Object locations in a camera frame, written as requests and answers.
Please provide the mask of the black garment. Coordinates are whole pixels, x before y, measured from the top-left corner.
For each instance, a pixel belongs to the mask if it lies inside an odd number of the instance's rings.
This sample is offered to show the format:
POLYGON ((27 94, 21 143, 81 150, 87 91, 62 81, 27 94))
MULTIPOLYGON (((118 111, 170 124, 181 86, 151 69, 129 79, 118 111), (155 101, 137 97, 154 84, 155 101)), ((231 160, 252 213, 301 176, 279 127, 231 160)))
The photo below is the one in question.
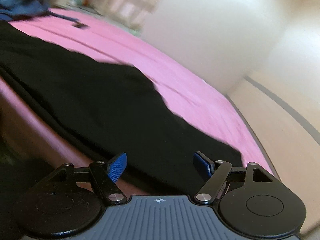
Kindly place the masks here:
POLYGON ((93 161, 127 154, 123 178, 151 194, 195 194, 193 165, 241 166, 241 154, 172 113, 137 68, 94 59, 1 23, 1 76, 63 139, 93 161))

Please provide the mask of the pink ribbed blanket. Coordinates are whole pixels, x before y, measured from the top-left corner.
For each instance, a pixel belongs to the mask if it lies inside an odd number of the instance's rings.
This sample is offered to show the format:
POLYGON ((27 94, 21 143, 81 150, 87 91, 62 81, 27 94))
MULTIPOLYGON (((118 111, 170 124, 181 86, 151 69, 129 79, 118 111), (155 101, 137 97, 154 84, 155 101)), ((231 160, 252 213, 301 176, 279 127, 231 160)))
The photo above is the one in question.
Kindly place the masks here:
MULTIPOLYGON (((122 64, 137 68, 162 96, 172 113, 204 134, 236 149, 242 165, 270 165, 232 104, 204 80, 161 53, 151 45, 101 20, 79 12, 63 11, 88 25, 74 27, 53 16, 9 23, 17 30, 68 51, 84 54, 100 63, 122 64)), ((54 167, 71 162, 88 165, 89 159, 63 139, 10 87, 1 76, 1 135, 24 157, 46 160, 54 167)), ((119 186, 127 194, 146 191, 124 180, 119 186)))

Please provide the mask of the beige wooden headboard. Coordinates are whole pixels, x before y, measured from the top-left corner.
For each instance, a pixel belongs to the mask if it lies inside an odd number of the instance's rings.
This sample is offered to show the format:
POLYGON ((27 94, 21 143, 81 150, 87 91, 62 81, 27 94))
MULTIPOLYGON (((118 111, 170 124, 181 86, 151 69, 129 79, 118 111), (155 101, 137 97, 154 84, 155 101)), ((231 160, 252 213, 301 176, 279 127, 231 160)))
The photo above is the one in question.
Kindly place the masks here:
POLYGON ((228 92, 281 181, 306 206, 301 233, 319 229, 319 110, 278 81, 243 78, 228 92))

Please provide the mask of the blue clothing pile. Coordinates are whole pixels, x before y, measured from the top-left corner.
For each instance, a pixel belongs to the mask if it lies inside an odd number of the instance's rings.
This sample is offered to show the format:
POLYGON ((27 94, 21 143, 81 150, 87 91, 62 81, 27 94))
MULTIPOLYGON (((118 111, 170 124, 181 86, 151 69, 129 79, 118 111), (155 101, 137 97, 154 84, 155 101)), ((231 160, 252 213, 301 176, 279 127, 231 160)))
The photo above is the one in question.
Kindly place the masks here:
POLYGON ((56 14, 49 10, 49 0, 1 0, 1 21, 12 22, 35 17, 53 16, 71 21, 73 26, 85 29, 88 25, 77 18, 56 14))

